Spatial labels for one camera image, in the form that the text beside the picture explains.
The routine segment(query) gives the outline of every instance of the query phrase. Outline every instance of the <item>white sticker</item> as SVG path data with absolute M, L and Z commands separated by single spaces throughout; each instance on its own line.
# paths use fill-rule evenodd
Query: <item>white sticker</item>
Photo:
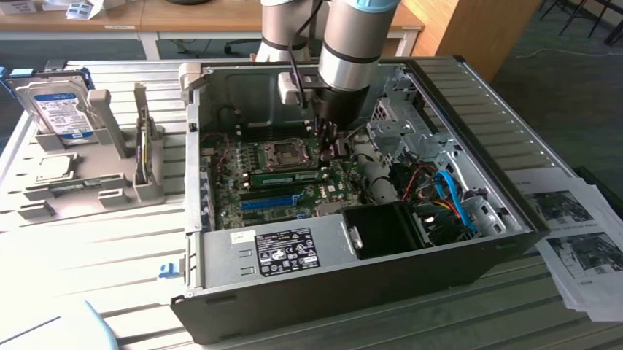
M 136 27 L 135 26 L 104 26 L 104 29 L 124 30 L 124 29 L 136 29 Z
M 296 180 L 303 180 L 303 179 L 315 179 L 316 177 L 319 177 L 319 173 L 313 172 L 311 174 L 296 174 L 293 176 L 293 178 Z
M 86 116 L 76 109 L 74 93 L 36 95 L 34 101 L 56 135 L 64 139 L 82 139 L 93 134 Z
M 317 261 L 319 257 L 304 257 L 303 258 L 303 263 L 312 263 Z
M 229 233 L 232 244 L 247 243 L 255 241 L 255 231 L 240 231 Z
M 283 178 L 283 179 L 268 179 L 268 180 L 264 180 L 261 183 L 263 184 L 283 184 L 287 182 L 292 182 L 292 179 L 289 177 Z

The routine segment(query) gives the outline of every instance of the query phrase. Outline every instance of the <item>motherboard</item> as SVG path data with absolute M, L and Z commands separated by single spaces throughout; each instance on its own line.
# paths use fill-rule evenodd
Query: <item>motherboard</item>
M 324 216 L 361 204 L 357 163 L 348 157 L 320 163 L 313 135 L 245 141 L 209 133 L 201 154 L 215 188 L 216 230 Z

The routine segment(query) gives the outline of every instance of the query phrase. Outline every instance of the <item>green circuit board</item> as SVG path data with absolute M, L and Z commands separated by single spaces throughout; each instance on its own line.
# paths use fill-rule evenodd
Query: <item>green circuit board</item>
M 299 145 L 297 154 L 291 147 L 293 142 Z M 284 149 L 281 158 L 273 157 L 271 163 L 273 155 L 267 157 L 265 150 L 279 151 L 280 144 Z M 359 175 L 356 163 L 331 160 L 325 167 L 317 167 L 315 138 L 256 143 L 231 139 L 229 146 L 223 139 L 212 139 L 203 143 L 203 147 L 211 149 L 217 230 L 316 217 L 332 214 L 340 207 L 360 204 L 349 181 Z M 296 168 L 295 160 L 303 159 L 308 160 Z M 263 206 L 265 201 L 276 201 L 276 204 Z

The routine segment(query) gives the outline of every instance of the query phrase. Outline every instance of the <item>floor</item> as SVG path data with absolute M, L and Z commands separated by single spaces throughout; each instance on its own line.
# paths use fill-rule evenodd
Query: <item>floor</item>
M 557 31 L 568 14 L 552 10 L 543 21 L 535 14 L 524 35 L 492 82 L 500 96 L 527 120 L 545 142 L 569 163 L 584 165 L 612 191 L 623 197 L 623 56 L 585 57 L 560 52 L 541 52 L 540 48 L 580 53 L 623 53 L 623 40 L 608 47 L 603 44 L 609 28 L 600 26 L 587 39 L 592 21 L 576 19 L 563 36 Z M 177 53 L 171 41 L 160 41 L 163 59 L 231 57 L 223 53 L 225 40 L 196 40 L 184 43 L 188 53 Z M 257 51 L 257 43 L 235 46 L 240 57 Z M 0 45 L 0 66 L 10 69 L 42 68 L 52 58 L 70 60 L 144 59 L 139 42 L 68 41 L 10 42 Z M 0 149 L 12 132 L 20 105 L 0 89 Z
M 536 12 L 491 85 L 569 166 L 585 166 L 623 197 L 623 40 L 613 47 L 603 44 L 605 26 L 588 39 L 588 19 L 575 19 L 557 36 L 568 14 L 553 9 L 543 21 L 540 16 Z M 541 48 L 621 55 L 545 51 L 517 58 Z

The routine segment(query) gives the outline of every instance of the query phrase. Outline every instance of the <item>hard drive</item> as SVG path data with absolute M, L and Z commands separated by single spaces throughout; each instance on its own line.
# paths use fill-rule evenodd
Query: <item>hard drive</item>
M 17 71 L 5 85 L 37 123 L 38 132 L 56 134 L 65 145 L 97 141 L 93 130 L 102 128 L 102 123 L 88 105 L 88 72 Z

